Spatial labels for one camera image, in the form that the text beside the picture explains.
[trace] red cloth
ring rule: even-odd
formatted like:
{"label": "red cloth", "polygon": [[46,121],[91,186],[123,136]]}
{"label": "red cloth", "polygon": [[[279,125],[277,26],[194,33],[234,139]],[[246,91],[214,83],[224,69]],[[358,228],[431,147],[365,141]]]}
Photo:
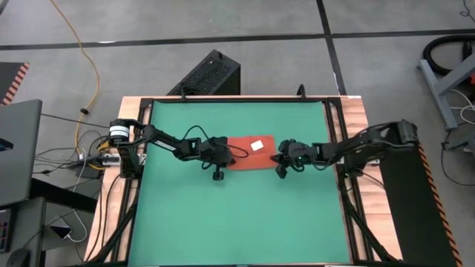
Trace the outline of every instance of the red cloth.
{"label": "red cloth", "polygon": [[[252,150],[251,144],[253,142],[261,141],[263,148],[256,151]],[[228,145],[235,164],[228,166],[230,170],[258,170],[265,168],[275,168],[277,163],[273,162],[270,157],[276,155],[274,137],[272,135],[266,136],[245,136],[245,137],[228,137]],[[242,148],[249,153],[246,158],[240,158],[239,156],[245,156],[243,151],[233,148],[232,146]]]}

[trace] wooden table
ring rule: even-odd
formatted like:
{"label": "wooden table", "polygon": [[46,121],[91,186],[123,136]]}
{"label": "wooden table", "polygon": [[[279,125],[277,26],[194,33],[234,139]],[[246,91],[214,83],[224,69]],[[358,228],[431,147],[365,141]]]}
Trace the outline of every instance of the wooden table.
{"label": "wooden table", "polygon": [[[222,96],[189,96],[197,98],[223,98]],[[229,98],[289,98],[299,96],[227,96]],[[344,112],[344,119],[347,126],[348,136],[353,136],[358,133],[360,130],[367,127],[367,118],[364,111],[363,101],[360,96],[318,96],[318,97],[339,97],[342,103],[342,109]],[[119,118],[121,119],[137,119],[140,109],[140,101],[143,99],[179,99],[179,96],[125,96],[122,99],[122,104],[120,106]],[[150,109],[145,110],[144,123],[148,123],[148,118],[150,115]],[[338,117],[333,116],[336,133],[341,139],[341,132],[339,130]],[[364,169],[364,172],[375,177],[382,182],[381,172],[379,167],[367,166]],[[110,167],[105,171],[105,175],[102,182],[102,227],[104,226],[104,220],[107,220],[107,225],[105,229],[105,241],[108,240],[110,235],[114,232],[117,226],[117,220],[119,218],[119,210],[122,201],[122,195],[124,194],[125,180],[118,179],[114,187],[111,189],[111,184],[114,181],[114,178],[119,174],[119,167]],[[137,181],[133,182],[132,188],[137,186]],[[364,207],[364,214],[366,217],[367,225],[371,231],[378,238],[379,242],[387,249],[387,251],[392,254],[394,257],[401,259],[401,250],[399,248],[399,243],[396,237],[396,230],[394,229],[393,218],[391,217],[389,203],[386,198],[386,193],[380,185],[368,179],[366,176],[358,178],[358,185],[361,192],[361,199]],[[105,218],[105,202],[108,192],[111,190],[111,195],[108,204],[108,214]],[[131,200],[134,198],[135,190],[131,190]],[[92,256],[96,255],[99,252],[102,241],[102,232],[103,229],[99,230],[99,202],[97,203],[96,214],[94,221],[91,227],[90,238],[88,241],[88,247],[86,249],[86,256],[89,255],[91,249],[94,246],[94,241],[99,235],[99,242],[96,248],[94,249]],[[361,259],[366,257],[364,253],[364,245],[361,232],[359,231],[358,226],[353,223],[356,241],[358,244],[358,253]],[[122,242],[120,243],[119,258],[118,260],[124,260],[127,249],[128,242],[128,233],[130,231],[130,226],[128,226],[122,235]]]}

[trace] green table surface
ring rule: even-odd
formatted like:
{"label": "green table surface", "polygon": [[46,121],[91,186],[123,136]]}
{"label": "green table surface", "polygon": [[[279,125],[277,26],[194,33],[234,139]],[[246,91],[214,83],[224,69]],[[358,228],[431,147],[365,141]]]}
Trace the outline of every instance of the green table surface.
{"label": "green table surface", "polygon": [[[276,147],[328,142],[319,102],[155,102],[151,124],[177,138],[200,125],[209,136],[271,134]],[[226,169],[220,182],[213,171],[148,146],[129,266],[350,261],[332,168],[289,169],[286,179],[274,169]]]}

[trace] concrete floor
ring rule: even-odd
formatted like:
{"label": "concrete floor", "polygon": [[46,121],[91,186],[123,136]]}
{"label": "concrete floor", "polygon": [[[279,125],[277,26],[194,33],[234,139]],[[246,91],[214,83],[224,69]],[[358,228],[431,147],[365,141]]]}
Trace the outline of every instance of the concrete floor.
{"label": "concrete floor", "polygon": [[[324,32],[317,4],[310,0],[57,3],[84,42]],[[475,4],[468,3],[475,10]],[[332,33],[475,26],[459,15],[463,11],[460,0],[324,0],[324,6]],[[75,42],[48,0],[10,1],[0,15],[0,36],[0,47]],[[445,132],[428,86],[416,69],[423,47],[436,37],[335,39],[334,43],[347,93],[363,96],[370,124],[407,119],[418,125],[464,264],[475,266],[475,188],[455,185],[442,173],[440,142]],[[338,94],[324,39],[91,48],[87,51],[99,69],[102,90],[88,121],[107,125],[117,117],[123,96],[168,93],[212,49],[242,64],[243,94],[294,94],[301,83],[311,94]],[[438,49],[436,58],[453,67],[460,61],[460,46]],[[77,49],[3,50],[0,61],[31,63],[15,102],[40,98],[45,113],[77,118],[94,93],[94,73]],[[465,105],[456,96],[453,104]],[[75,124],[42,118],[37,151],[72,146],[74,129]],[[89,135],[83,144],[94,138]],[[70,152],[54,156],[67,158]],[[475,183],[475,165],[468,155],[447,153],[445,166],[454,179]],[[71,171],[57,171],[42,179],[64,187],[76,181]],[[97,186],[81,190],[93,194]],[[90,225],[91,216],[81,215]],[[68,221],[78,226],[80,237],[78,223],[73,217]],[[79,249],[84,251],[85,244]],[[73,246],[47,254],[47,266],[78,262]]]}

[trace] black speaker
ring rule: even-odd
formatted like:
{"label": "black speaker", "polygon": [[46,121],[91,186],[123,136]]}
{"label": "black speaker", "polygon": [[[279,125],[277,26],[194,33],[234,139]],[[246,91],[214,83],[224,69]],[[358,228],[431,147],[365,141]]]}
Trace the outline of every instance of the black speaker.
{"label": "black speaker", "polygon": [[240,64],[213,50],[168,95],[240,95]]}

